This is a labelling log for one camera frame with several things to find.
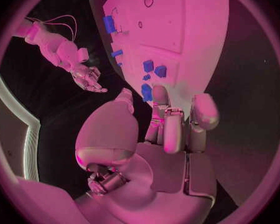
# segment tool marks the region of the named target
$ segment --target humanoid robot hand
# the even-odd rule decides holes
[[[31,45],[38,45],[41,54],[54,66],[70,72],[75,83],[82,89],[92,92],[107,92],[98,84],[100,71],[96,67],[81,64],[89,59],[86,48],[76,46],[60,34],[46,30],[43,23],[25,19],[14,36],[23,37]]]

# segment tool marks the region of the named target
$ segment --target circular hole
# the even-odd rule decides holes
[[[144,0],[144,4],[147,7],[150,7],[153,4],[153,0]]]

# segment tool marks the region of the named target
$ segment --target blue block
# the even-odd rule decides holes
[[[159,77],[166,77],[167,68],[165,66],[157,66],[154,70],[155,74]]]
[[[145,72],[153,71],[153,61],[152,60],[144,61],[143,68]]]
[[[114,51],[111,53],[111,56],[112,57],[116,57],[116,56],[119,56],[119,55],[122,55],[123,54],[123,51],[122,50],[118,50],[118,51]]]
[[[112,16],[104,16],[103,20],[108,34],[116,31]]]
[[[150,79],[150,74],[147,74],[146,76],[143,76],[143,80],[147,81]]]
[[[151,95],[151,87],[148,84],[143,84],[141,86],[141,93],[143,95],[143,101],[152,101],[152,95]]]

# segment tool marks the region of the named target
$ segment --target hole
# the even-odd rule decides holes
[[[144,4],[146,7],[151,7],[153,4],[153,0],[144,0]]]

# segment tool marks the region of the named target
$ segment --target dark background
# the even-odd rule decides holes
[[[9,49],[20,46],[21,49],[29,50],[26,61],[28,61],[30,66],[14,64],[14,60],[20,60],[23,56],[23,54],[18,52],[13,53],[12,57],[6,56],[0,69],[0,72],[4,74],[4,78],[10,82],[8,86],[13,88],[12,91],[15,96],[20,97],[20,101],[25,104],[28,110],[40,118],[42,128],[39,142],[43,144],[38,150],[40,180],[44,183],[64,188],[69,191],[73,198],[80,196],[87,189],[85,182],[86,174],[77,167],[75,169],[75,173],[77,174],[74,178],[68,178],[69,170],[76,165],[76,161],[73,159],[72,155],[70,155],[72,150],[68,149],[74,147],[72,147],[72,145],[64,145],[60,148],[60,146],[53,146],[51,144],[56,142],[74,143],[75,136],[89,113],[103,103],[114,99],[122,87],[129,87],[129,85],[121,80],[111,68],[101,40],[95,30],[94,19],[91,14],[86,13],[89,8],[83,9],[83,6],[88,6],[85,1],[86,0],[46,0],[45,3],[40,3],[30,15],[42,20],[50,19],[60,15],[60,6],[62,6],[65,11],[68,11],[69,14],[74,14],[79,22],[77,34],[78,46],[87,47],[90,53],[90,61],[87,65],[96,65],[99,67],[102,72],[100,84],[109,90],[112,89],[112,92],[96,94],[81,90],[75,85],[69,74],[61,69],[52,67],[51,64],[41,57],[38,47],[25,44],[20,39],[13,39]],[[280,13],[280,0],[269,1]],[[3,11],[11,2],[12,0],[0,0],[0,17],[5,15]],[[62,27],[57,28],[52,26],[51,29],[55,32],[58,31],[68,38],[70,37],[68,30]],[[15,77],[22,77],[25,82],[18,82]],[[40,83],[47,89],[40,88],[38,86]],[[27,85],[32,89],[26,89],[27,93],[23,96],[21,91],[25,89]],[[139,96],[135,95],[134,99],[136,107],[135,117],[140,122],[139,126],[142,127],[140,130],[140,140],[142,140],[149,123],[150,108],[148,105],[143,104]],[[64,135],[62,136],[57,129],[64,130]],[[56,170],[61,170],[61,172],[63,172],[58,174],[58,177],[56,177],[54,172],[48,171],[52,167],[52,163],[54,163],[54,168],[56,168]],[[218,199],[220,199],[212,210],[207,223],[216,223],[223,216],[226,216],[236,208],[224,189],[220,185],[218,187]],[[270,223],[272,217],[280,218],[280,190],[266,210],[254,223]],[[0,191],[0,222],[11,223],[16,221],[19,223],[25,222]]]

